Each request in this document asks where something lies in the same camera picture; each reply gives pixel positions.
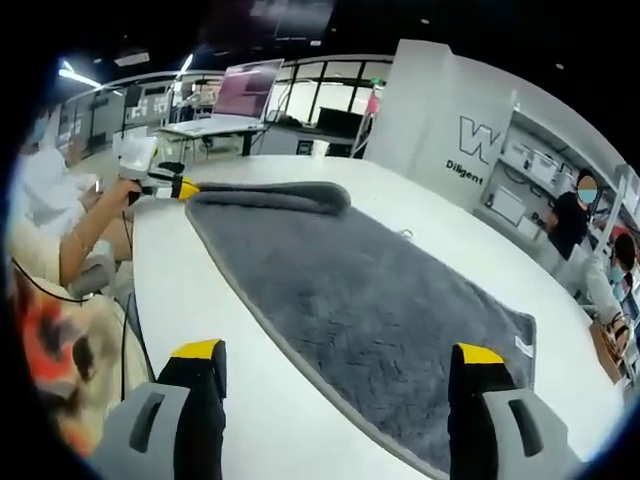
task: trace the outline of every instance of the white tabletop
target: white tabletop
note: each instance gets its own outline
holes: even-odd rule
[[[216,114],[210,118],[170,123],[159,131],[194,139],[227,133],[259,132],[264,128],[264,124],[256,118]]]
[[[590,320],[542,268],[469,213],[375,164],[344,158],[247,157],[195,166],[196,181],[327,180],[388,228],[536,318],[535,392],[564,420],[582,459],[597,452],[623,401],[598,363]],[[214,266],[175,201],[141,205],[134,281],[151,363],[160,371],[183,343],[227,342],[227,479],[413,479],[420,473],[371,441],[326,400],[263,332]]]

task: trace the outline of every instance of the cardboard box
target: cardboard box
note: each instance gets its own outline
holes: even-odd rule
[[[609,342],[604,336],[604,332],[600,325],[596,322],[592,323],[589,327],[589,333],[591,333],[591,338],[593,338],[593,345],[596,347],[596,354],[598,355],[598,361],[604,371],[607,372],[611,381],[616,384],[618,380],[622,377],[620,374],[620,369],[616,366],[611,357],[611,349],[609,347]]]

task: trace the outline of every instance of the laptop screen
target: laptop screen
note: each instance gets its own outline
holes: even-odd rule
[[[261,119],[282,62],[278,59],[227,68],[213,113]]]

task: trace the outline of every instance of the wall logo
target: wall logo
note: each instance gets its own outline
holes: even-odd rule
[[[447,169],[453,170],[455,173],[457,173],[460,176],[460,178],[466,178],[468,180],[471,180],[472,182],[477,183],[478,185],[482,185],[482,181],[483,181],[482,178],[478,177],[477,175],[474,175],[473,173],[468,171],[466,168],[464,168],[462,165],[454,162],[453,160],[447,160]]]
[[[494,145],[500,138],[500,132],[493,134],[491,127],[480,124],[476,127],[476,122],[471,118],[460,116],[460,143],[461,152],[470,156],[475,156],[478,152],[478,158],[482,163],[489,165],[486,154],[495,148]]]

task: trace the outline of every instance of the face mask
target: face mask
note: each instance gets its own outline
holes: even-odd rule
[[[613,267],[611,267],[611,271],[609,272],[609,281],[611,283],[618,285],[620,284],[620,282],[622,282],[623,278],[624,270],[620,268],[620,265],[614,265]]]
[[[593,203],[598,195],[597,190],[578,190],[578,197],[587,205]]]
[[[44,138],[46,131],[47,119],[45,117],[39,118],[36,120],[36,123],[33,125],[33,129],[31,130],[31,134],[27,138],[27,144],[34,145],[39,143]]]
[[[622,300],[624,300],[625,293],[621,284],[616,283],[613,286],[613,296],[616,297],[616,300],[618,300],[619,302],[622,302]]]

